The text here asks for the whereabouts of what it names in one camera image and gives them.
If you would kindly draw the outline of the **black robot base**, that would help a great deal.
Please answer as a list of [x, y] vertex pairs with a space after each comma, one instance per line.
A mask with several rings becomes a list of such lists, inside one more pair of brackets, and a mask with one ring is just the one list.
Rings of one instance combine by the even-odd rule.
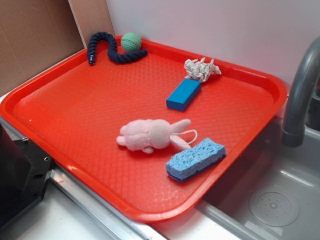
[[44, 198], [52, 157], [29, 139], [13, 140], [0, 127], [0, 230]]

